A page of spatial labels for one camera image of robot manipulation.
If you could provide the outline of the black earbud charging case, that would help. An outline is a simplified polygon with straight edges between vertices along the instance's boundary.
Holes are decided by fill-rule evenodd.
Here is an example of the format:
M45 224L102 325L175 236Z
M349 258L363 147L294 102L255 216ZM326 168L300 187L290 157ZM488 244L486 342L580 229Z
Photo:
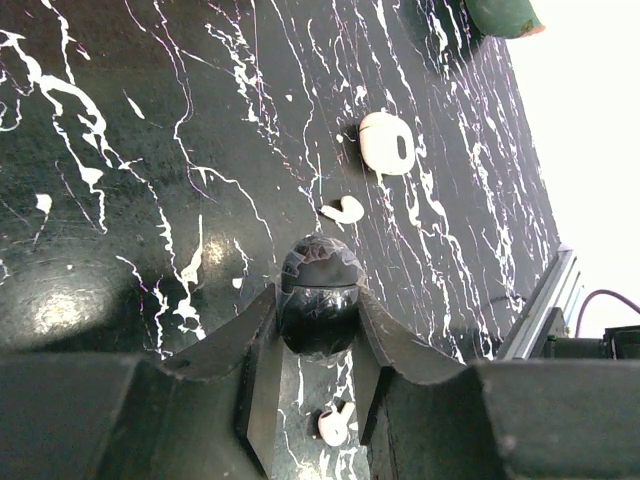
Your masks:
M288 252L276 289L277 328L289 350L325 359L347 350L358 327L365 272L348 246L309 235Z

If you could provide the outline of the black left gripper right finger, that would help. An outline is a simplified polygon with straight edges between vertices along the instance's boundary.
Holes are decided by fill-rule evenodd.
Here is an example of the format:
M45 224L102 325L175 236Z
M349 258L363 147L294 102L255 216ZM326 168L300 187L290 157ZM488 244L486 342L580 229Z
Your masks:
M558 339L461 364L361 292L352 355L374 479L635 479L639 363Z

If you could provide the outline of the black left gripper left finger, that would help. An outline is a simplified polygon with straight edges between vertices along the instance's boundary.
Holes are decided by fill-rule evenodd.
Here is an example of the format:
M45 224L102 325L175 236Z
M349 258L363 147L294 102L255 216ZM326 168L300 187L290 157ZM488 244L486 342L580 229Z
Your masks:
M122 353L1 360L5 479L265 479L280 382L276 299L161 362Z

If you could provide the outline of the white earbud charging case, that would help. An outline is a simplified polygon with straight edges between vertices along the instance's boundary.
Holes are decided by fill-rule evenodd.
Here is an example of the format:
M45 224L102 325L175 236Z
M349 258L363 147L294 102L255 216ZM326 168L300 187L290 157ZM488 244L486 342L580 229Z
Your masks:
M416 162L413 132L409 125L387 112L366 115L359 125L364 163L376 174L401 176Z

